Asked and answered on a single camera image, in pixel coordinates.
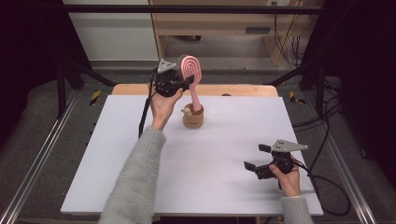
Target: gray floor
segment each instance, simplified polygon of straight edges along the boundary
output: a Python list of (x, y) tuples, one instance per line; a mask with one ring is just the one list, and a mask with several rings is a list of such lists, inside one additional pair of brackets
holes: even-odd
[[(176, 60), (179, 55), (196, 56), (203, 67), (203, 83), (267, 83), (282, 76), (292, 69), (287, 64), (273, 67), (268, 53), (259, 37), (206, 37), (197, 42), (190, 36), (176, 36), (169, 40), (165, 59)], [(124, 69), (114, 70), (114, 67), (98, 64), (97, 72), (116, 82), (147, 83), (151, 63), (137, 63)], [(79, 162), (84, 154), (86, 144), (90, 140), (90, 132), (98, 120), (106, 96), (111, 88), (85, 77), (86, 85), (83, 91), (77, 91), (78, 98), (69, 119), (46, 159), (29, 197), (21, 208), (21, 218), (48, 218), (63, 220), (95, 221), (97, 217), (72, 217), (61, 214), (64, 195), (73, 180)], [(340, 81), (328, 77), (333, 85)], [(297, 99), (309, 102), (314, 91), (300, 91), (295, 77), (277, 87), (280, 96), (284, 98), (291, 123), (307, 121), (315, 116), (310, 104), (298, 104), (290, 101), (290, 91)], [(94, 91), (102, 93), (96, 105), (89, 105)], [(35, 156), (46, 140), (57, 113), (56, 83), (50, 82), (34, 89), (29, 96), (29, 105), (21, 116), (13, 134), (2, 146), (0, 151), (0, 211), (5, 211), (19, 185), (29, 171)], [(332, 93), (326, 91), (325, 98), (330, 99)], [(300, 143), (309, 145), (310, 149), (303, 151), (306, 164), (309, 166), (318, 152), (323, 140), (322, 129), (325, 125), (301, 131), (295, 129)], [(372, 211), (376, 223), (396, 223), (396, 192), (382, 175), (375, 161), (366, 160), (361, 156), (360, 146), (354, 133), (342, 113), (336, 113), (330, 118), (331, 139), (342, 154), (348, 169), (352, 173), (357, 187), (361, 190), (364, 200)], [(343, 186), (337, 166), (332, 159), (332, 149), (326, 144), (315, 165), (314, 175), (329, 178), (339, 186)], [(328, 210), (342, 213), (346, 210), (347, 200), (340, 190), (333, 185), (317, 180), (320, 191), (320, 201)], [(335, 216), (325, 212), (322, 217), (314, 217), (316, 223), (361, 223), (358, 216), (358, 206), (354, 204), (345, 216)]]

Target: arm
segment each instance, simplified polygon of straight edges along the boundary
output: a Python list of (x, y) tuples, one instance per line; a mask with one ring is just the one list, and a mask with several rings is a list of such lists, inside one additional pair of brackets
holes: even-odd
[(168, 98), (153, 95), (151, 127), (142, 133), (124, 163), (107, 198), (100, 224), (151, 223), (161, 151), (165, 143), (162, 130), (181, 95), (181, 90)]
[(281, 198), (286, 224), (314, 223), (308, 211), (305, 198), (300, 192), (300, 172), (294, 164), (288, 174), (283, 174), (275, 165), (270, 165), (271, 172), (276, 175), (285, 197)]

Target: wrist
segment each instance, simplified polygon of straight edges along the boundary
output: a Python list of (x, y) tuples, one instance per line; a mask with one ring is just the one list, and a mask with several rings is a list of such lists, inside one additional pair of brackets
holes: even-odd
[(163, 131), (165, 127), (166, 120), (164, 119), (154, 119), (151, 123), (151, 127), (157, 129), (158, 131)]

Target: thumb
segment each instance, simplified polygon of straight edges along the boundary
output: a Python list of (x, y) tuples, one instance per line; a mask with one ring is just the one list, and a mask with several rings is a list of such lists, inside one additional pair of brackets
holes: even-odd
[(175, 101), (177, 101), (178, 99), (181, 98), (182, 95), (183, 95), (183, 89), (180, 88), (177, 90), (176, 94), (173, 95), (172, 97), (175, 98)]

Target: cable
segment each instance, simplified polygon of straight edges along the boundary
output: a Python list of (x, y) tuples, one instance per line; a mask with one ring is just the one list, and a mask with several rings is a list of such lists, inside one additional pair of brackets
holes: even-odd
[(341, 188), (340, 186), (338, 186), (335, 182), (333, 182), (332, 180), (330, 180), (330, 179), (328, 179), (328, 178), (326, 178), (326, 177), (323, 177), (323, 176), (320, 176), (320, 175), (312, 175), (311, 171), (309, 171), (308, 168), (306, 168), (306, 166), (305, 166), (302, 162), (297, 161), (297, 160), (293, 160), (293, 163), (296, 164), (297, 166), (301, 167), (302, 169), (304, 169), (304, 170), (306, 171), (307, 176), (311, 179), (312, 186), (314, 187), (314, 191), (315, 191), (315, 193), (318, 195), (318, 198), (319, 198), (319, 199), (320, 199), (320, 192), (319, 192), (319, 190), (318, 190), (317, 182), (315, 181), (316, 178), (317, 178), (317, 179), (321, 179), (321, 180), (325, 180), (325, 181), (329, 182), (330, 184), (334, 185), (334, 186), (335, 186), (336, 188), (338, 188), (338, 189), (344, 194), (344, 196), (346, 197), (346, 203), (347, 203), (347, 205), (346, 205), (346, 211), (344, 211), (344, 212), (342, 212), (342, 213), (336, 213), (336, 212), (334, 212), (334, 211), (331, 211), (331, 210), (327, 209), (327, 208), (324, 207), (322, 204), (320, 204), (321, 208), (322, 208), (325, 212), (327, 212), (327, 213), (329, 213), (329, 214), (332, 214), (332, 215), (334, 215), (334, 216), (339, 216), (339, 217), (345, 216), (346, 214), (348, 214), (348, 213), (350, 212), (350, 209), (351, 209), (351, 207), (352, 207), (352, 203), (351, 203), (351, 201), (350, 201), (350, 199), (349, 199), (349, 196), (347, 195), (347, 192), (346, 192), (344, 189), (342, 189), (342, 188)]
[[(337, 96), (334, 96), (334, 97), (330, 98), (330, 99), (326, 102), (326, 104), (325, 104), (325, 111), (327, 111), (327, 105), (329, 104), (329, 102), (330, 102), (331, 100), (335, 99), (335, 98), (337, 98)], [(315, 166), (315, 163), (317, 162), (318, 157), (319, 157), (321, 151), (323, 150), (324, 144), (326, 143), (327, 136), (329, 135), (329, 131), (330, 131), (330, 122), (329, 122), (329, 118), (328, 118), (327, 113), (325, 113), (324, 116), (325, 116), (325, 121), (326, 121), (327, 129), (326, 129), (326, 133), (324, 134), (323, 141), (322, 141), (322, 143), (321, 143), (321, 145), (320, 145), (320, 147), (319, 147), (318, 153), (317, 153), (317, 155), (315, 156), (314, 161), (312, 162), (312, 164), (311, 164), (311, 166), (310, 166), (310, 169), (309, 169), (310, 172), (312, 172), (312, 170), (313, 170), (313, 168), (314, 168), (314, 166)]]
[[(327, 124), (327, 130), (326, 130), (324, 139), (323, 139), (323, 141), (322, 141), (322, 143), (321, 143), (321, 145), (320, 145), (320, 147), (319, 147), (318, 153), (317, 153), (316, 157), (314, 158), (314, 160), (313, 160), (313, 162), (312, 162), (312, 164), (311, 164), (311, 166), (310, 166), (310, 169), (307, 169), (306, 166), (304, 166), (300, 161), (293, 161), (293, 163), (296, 164), (296, 165), (298, 165), (299, 167), (303, 168), (304, 170), (306, 170), (307, 175), (308, 175), (308, 177), (311, 179), (312, 185), (313, 185), (314, 190), (315, 190), (316, 194), (318, 195), (318, 198), (319, 198), (319, 199), (320, 199), (320, 194), (319, 194), (318, 186), (317, 186), (317, 183), (316, 183), (316, 180), (315, 180), (315, 179), (321, 179), (321, 180), (324, 180), (324, 181), (329, 182), (330, 184), (332, 184), (332, 185), (334, 185), (336, 188), (338, 188), (338, 189), (345, 195), (345, 197), (346, 197), (346, 202), (347, 202), (347, 206), (346, 206), (346, 211), (344, 211), (344, 212), (342, 212), (342, 213), (336, 213), (336, 212), (334, 212), (334, 211), (331, 211), (331, 210), (327, 209), (327, 208), (324, 207), (323, 205), (321, 206), (322, 209), (323, 209), (325, 212), (329, 213), (329, 214), (332, 214), (332, 215), (334, 215), (334, 216), (345, 216), (346, 214), (348, 214), (348, 213), (350, 212), (350, 209), (351, 209), (351, 201), (350, 201), (350, 199), (349, 199), (349, 197), (348, 197), (346, 191), (345, 191), (344, 189), (342, 189), (340, 186), (338, 186), (335, 182), (331, 181), (330, 179), (328, 179), (328, 178), (326, 178), (326, 177), (323, 177), (323, 176), (320, 176), (320, 175), (312, 175), (312, 170), (313, 170), (313, 168), (314, 168), (314, 166), (315, 166), (315, 164), (316, 164), (316, 162), (317, 162), (317, 160), (318, 160), (319, 155), (321, 154), (321, 151), (322, 151), (323, 148), (324, 148), (324, 144), (326, 143), (327, 136), (329, 135), (329, 131), (330, 131), (330, 121), (329, 121), (329, 118), (330, 118), (330, 116), (334, 115), (337, 111), (340, 110), (340, 108), (339, 108), (339, 107), (340, 107), (340, 104), (339, 104), (339, 103), (336, 104), (336, 105), (333, 105), (330, 109), (328, 109), (329, 102), (330, 102), (331, 100), (333, 100), (333, 99), (336, 99), (337, 97), (338, 97), (338, 94), (335, 95), (334, 97), (330, 98), (330, 99), (326, 102), (326, 105), (325, 105), (325, 111), (326, 111), (326, 112), (325, 112), (324, 116), (325, 116), (325, 122), (326, 122), (326, 124)], [(303, 126), (303, 125), (305, 125), (305, 124), (313, 123), (314, 121), (317, 121), (317, 120), (318, 120), (318, 118), (314, 118), (314, 119), (311, 119), (311, 120), (306, 121), (306, 122), (301, 122), (301, 123), (299, 123), (298, 125)]]
[(140, 135), (142, 135), (143, 128), (145, 127), (146, 116), (149, 111), (149, 104), (151, 102), (151, 98), (155, 93), (157, 93), (157, 92), (154, 92), (153, 94), (151, 94), (152, 93), (152, 83), (154, 82), (154, 74), (155, 74), (155, 71), (157, 70), (157, 68), (158, 68), (158, 66), (156, 66), (151, 72), (149, 87), (148, 87), (148, 98), (146, 99), (145, 107), (143, 108), (142, 119), (140, 120), (140, 123), (139, 123), (139, 135), (138, 135), (139, 138), (140, 138)]

